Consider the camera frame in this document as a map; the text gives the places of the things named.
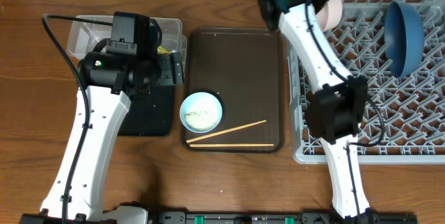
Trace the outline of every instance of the white bowl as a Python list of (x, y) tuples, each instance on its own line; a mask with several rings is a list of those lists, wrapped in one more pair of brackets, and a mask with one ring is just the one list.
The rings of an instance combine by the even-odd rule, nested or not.
[[(195, 129), (186, 121), (186, 114), (190, 113), (190, 111), (213, 112), (214, 114), (218, 114), (218, 119), (216, 120), (216, 123), (208, 129)], [(219, 124), (221, 118), (223, 117), (223, 108), (220, 101), (215, 96), (204, 92), (194, 93), (192, 95), (189, 95), (182, 102), (181, 108), (179, 110), (179, 117), (181, 118), (183, 126), (185, 126), (188, 130), (201, 134), (211, 131)]]

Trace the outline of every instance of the white arm segment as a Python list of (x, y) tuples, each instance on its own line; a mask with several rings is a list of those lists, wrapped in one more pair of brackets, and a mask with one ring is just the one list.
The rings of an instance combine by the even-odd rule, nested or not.
[[(312, 31), (325, 53), (329, 62), (335, 66), (337, 72), (343, 76), (351, 75), (349, 70), (341, 63), (337, 55), (332, 51), (332, 48), (324, 36), (320, 26), (315, 18), (315, 10), (312, 5), (308, 7), (309, 21), (312, 25)], [(303, 67), (309, 76), (311, 83), (311, 90), (313, 93), (322, 90), (323, 85), (329, 84), (335, 86), (343, 83), (339, 77), (331, 73), (331, 69), (327, 65), (325, 59), (321, 55), (316, 46), (311, 33), (308, 30), (305, 16), (305, 4), (292, 7), (288, 13), (281, 14), (280, 17), (280, 31), (287, 40), (292, 44), (293, 48), (298, 53)], [(345, 136), (337, 140), (337, 144), (330, 145), (325, 140), (322, 140), (323, 149), (327, 157), (327, 164), (332, 180), (332, 190), (334, 197), (332, 204), (336, 211), (343, 217), (356, 216), (357, 209), (355, 207), (355, 199), (353, 195), (353, 185), (350, 178), (348, 157), (346, 156), (346, 143), (356, 142), (357, 137), (352, 135)], [(365, 209), (369, 207), (368, 200), (364, 196), (362, 179), (360, 177), (359, 164), (357, 160), (357, 146), (350, 146), (350, 158), (353, 165), (353, 175), (355, 180), (355, 188), (357, 190), (357, 197), (359, 199), (360, 213), (364, 213)]]
[[(103, 194), (108, 165), (116, 136), (130, 107), (130, 99), (123, 92), (111, 93), (110, 88), (87, 87), (90, 101), (90, 128), (83, 143), (82, 152), (72, 180), (71, 202), (68, 203), (68, 218), (77, 213), (85, 214), (88, 221), (100, 221), (103, 212)], [(85, 106), (81, 91), (77, 93), (76, 117), (68, 141), (62, 165), (56, 181), (41, 209), (48, 209), (50, 217), (61, 218), (62, 200), (66, 179), (76, 152), (85, 120)]]

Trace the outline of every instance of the light blue bowl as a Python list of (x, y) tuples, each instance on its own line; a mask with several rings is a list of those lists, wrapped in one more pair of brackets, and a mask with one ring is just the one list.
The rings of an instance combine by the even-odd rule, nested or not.
[[(216, 107), (218, 111), (218, 121), (216, 122), (216, 124), (212, 126), (212, 128), (207, 129), (205, 131), (196, 130), (192, 128), (190, 125), (188, 125), (186, 121), (186, 114), (188, 113), (188, 110), (192, 107), (200, 107), (201, 109), (204, 110), (206, 106)], [(189, 95), (182, 102), (181, 108), (179, 109), (179, 117), (181, 118), (183, 126), (185, 126), (188, 130), (199, 134), (206, 133), (214, 129), (220, 123), (221, 118), (223, 117), (223, 107), (221, 106), (221, 102), (212, 94), (204, 92), (194, 93), (192, 95)]]
[(396, 78), (414, 72), (423, 56), (423, 25), (419, 13), (410, 4), (391, 2), (385, 18), (386, 56), (392, 60), (389, 70)]

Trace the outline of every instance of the chopstick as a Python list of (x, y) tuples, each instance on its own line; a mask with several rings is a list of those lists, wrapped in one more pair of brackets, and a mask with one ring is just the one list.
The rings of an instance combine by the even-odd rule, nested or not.
[(239, 143), (239, 144), (190, 144), (190, 147), (272, 147), (275, 144), (253, 144), (253, 143)]
[(234, 128), (231, 128), (231, 129), (226, 129), (226, 130), (218, 131), (218, 132), (216, 132), (216, 133), (207, 134), (207, 135), (199, 136), (199, 137), (196, 137), (196, 138), (191, 138), (190, 140), (187, 140), (187, 143), (191, 143), (191, 142), (193, 142), (193, 141), (199, 141), (199, 140), (202, 140), (202, 139), (205, 139), (205, 138), (209, 138), (209, 137), (218, 136), (218, 135), (220, 135), (220, 134), (226, 134), (226, 133), (229, 133), (229, 132), (231, 132), (231, 131), (236, 131), (236, 130), (244, 129), (244, 128), (246, 128), (246, 127), (255, 126), (255, 125), (257, 125), (257, 124), (261, 124), (261, 123), (265, 123), (265, 122), (266, 122), (266, 120), (261, 120), (261, 121), (258, 121), (258, 122), (253, 122), (253, 123), (246, 124), (246, 125), (242, 125), (242, 126), (239, 126), (239, 127), (234, 127)]

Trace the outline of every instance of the metal grid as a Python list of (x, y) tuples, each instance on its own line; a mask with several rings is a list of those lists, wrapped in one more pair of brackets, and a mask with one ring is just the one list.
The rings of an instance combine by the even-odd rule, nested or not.
[[(391, 76), (384, 41), (385, 11), (392, 1), (413, 5), (421, 14), (425, 48), (411, 75)], [(341, 62), (369, 79), (369, 92), (386, 121), (387, 135), (378, 147), (358, 147), (360, 163), (445, 163), (445, 0), (343, 0), (343, 19), (326, 37)], [(305, 122), (309, 80), (288, 46), (291, 76), (293, 155), (299, 163), (325, 163), (318, 139)], [(380, 133), (376, 112), (366, 105), (359, 141), (375, 141)]]

